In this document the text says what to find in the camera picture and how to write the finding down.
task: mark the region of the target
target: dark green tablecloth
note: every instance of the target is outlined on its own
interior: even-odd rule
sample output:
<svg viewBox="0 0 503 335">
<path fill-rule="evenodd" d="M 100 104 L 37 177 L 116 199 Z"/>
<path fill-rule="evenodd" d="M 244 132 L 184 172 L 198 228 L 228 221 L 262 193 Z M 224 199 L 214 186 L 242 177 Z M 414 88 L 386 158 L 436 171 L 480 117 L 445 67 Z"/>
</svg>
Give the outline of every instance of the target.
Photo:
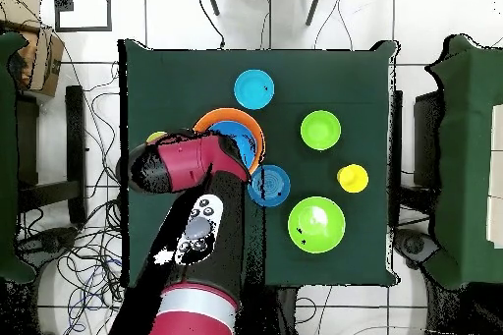
<svg viewBox="0 0 503 335">
<path fill-rule="evenodd" d="M 276 208 L 266 209 L 265 280 L 271 285 L 386 285 L 386 162 L 389 106 L 389 58 L 394 42 L 372 51 L 150 51 L 125 42 L 127 54 L 129 147 L 156 131 L 192 127 L 206 112 L 242 108 L 234 82 L 247 69 L 261 69 L 274 80 L 269 105 L 250 111 L 265 134 L 264 164 L 281 166 L 290 176 L 291 192 Z M 329 150 L 318 152 L 301 140 L 304 116 L 313 110 L 333 112 L 342 136 Z M 336 173 L 361 164 L 369 175 L 360 194 L 342 191 Z M 346 215 L 341 244 L 324 254 L 308 254 L 290 241 L 287 219 L 307 196 L 326 196 Z M 130 284 L 176 195 L 130 192 Z M 253 208 L 247 201 L 247 209 Z M 246 237 L 260 228 L 259 214 L 248 213 Z"/>
<path fill-rule="evenodd" d="M 431 70 L 445 99 L 439 130 L 442 192 L 434 226 L 442 250 L 426 262 L 426 270 L 448 289 L 503 283 L 503 250 L 486 239 L 492 108 L 503 104 L 503 50 L 451 36 Z"/>
<path fill-rule="evenodd" d="M 14 253 L 18 228 L 18 140 L 16 133 L 16 89 L 7 65 L 11 55 L 27 45 L 19 34 L 0 34 L 0 278 L 28 283 L 35 278 L 31 266 Z"/>
</svg>

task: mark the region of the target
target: yellow cup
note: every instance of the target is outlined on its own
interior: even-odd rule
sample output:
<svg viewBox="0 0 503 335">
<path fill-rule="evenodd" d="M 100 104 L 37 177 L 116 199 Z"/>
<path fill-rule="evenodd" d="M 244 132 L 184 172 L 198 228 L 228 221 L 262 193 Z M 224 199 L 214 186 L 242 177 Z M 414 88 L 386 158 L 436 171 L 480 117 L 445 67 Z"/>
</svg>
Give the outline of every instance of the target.
<svg viewBox="0 0 503 335">
<path fill-rule="evenodd" d="M 356 194 L 368 185 L 368 174 L 360 165 L 349 165 L 337 172 L 337 181 L 344 191 Z"/>
</svg>

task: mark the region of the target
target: yellow object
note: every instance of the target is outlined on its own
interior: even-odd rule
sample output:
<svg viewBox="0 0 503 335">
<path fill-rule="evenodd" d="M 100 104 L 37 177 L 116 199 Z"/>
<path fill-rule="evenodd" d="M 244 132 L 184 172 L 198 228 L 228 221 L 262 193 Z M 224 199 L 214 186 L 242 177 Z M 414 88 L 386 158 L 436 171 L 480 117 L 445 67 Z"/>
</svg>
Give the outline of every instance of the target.
<svg viewBox="0 0 503 335">
<path fill-rule="evenodd" d="M 150 136 L 148 136 L 148 139 L 146 139 L 146 142 L 151 142 L 155 139 L 159 139 L 160 137 L 164 136 L 166 132 L 155 132 L 152 133 Z"/>
<path fill-rule="evenodd" d="M 344 191 L 355 194 L 368 185 L 368 174 L 360 165 L 349 165 L 337 172 L 337 180 Z"/>
</svg>

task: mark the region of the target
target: blue bowl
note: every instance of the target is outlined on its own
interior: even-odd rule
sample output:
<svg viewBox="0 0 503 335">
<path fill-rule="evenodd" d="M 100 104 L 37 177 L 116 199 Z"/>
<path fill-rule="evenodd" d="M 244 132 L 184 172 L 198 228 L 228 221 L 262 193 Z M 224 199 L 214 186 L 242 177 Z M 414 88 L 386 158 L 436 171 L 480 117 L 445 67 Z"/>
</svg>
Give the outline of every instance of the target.
<svg viewBox="0 0 503 335">
<path fill-rule="evenodd" d="M 248 127 L 237 121 L 219 121 L 213 124 L 209 130 L 232 138 L 238 145 L 241 160 L 250 169 L 255 159 L 256 141 Z"/>
<path fill-rule="evenodd" d="M 290 178 L 279 166 L 258 166 L 251 175 L 248 192 L 251 199 L 260 206 L 277 206 L 290 193 Z"/>
<path fill-rule="evenodd" d="M 265 107 L 274 95 L 274 82 L 258 69 L 244 71 L 236 79 L 234 95 L 245 108 L 257 110 Z"/>
</svg>

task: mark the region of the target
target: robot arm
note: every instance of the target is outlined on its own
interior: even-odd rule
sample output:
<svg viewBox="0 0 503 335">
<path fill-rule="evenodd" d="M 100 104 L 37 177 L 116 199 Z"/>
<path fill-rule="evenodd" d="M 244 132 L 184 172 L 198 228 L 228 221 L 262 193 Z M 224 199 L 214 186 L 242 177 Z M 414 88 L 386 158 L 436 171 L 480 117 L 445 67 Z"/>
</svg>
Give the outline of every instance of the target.
<svg viewBox="0 0 503 335">
<path fill-rule="evenodd" d="M 149 335 L 233 335 L 241 291 L 244 186 L 250 178 L 236 144 L 214 133 L 166 135 L 133 150 L 129 171 L 134 190 L 186 190 L 166 220 L 168 225 L 177 221 L 181 237 L 176 246 L 171 240 L 171 246 L 152 248 L 141 286 L 134 288 L 140 289 L 130 295 L 138 303 L 145 286 L 154 285 L 150 292 L 158 309 Z M 160 253 L 171 260 L 155 264 Z"/>
</svg>

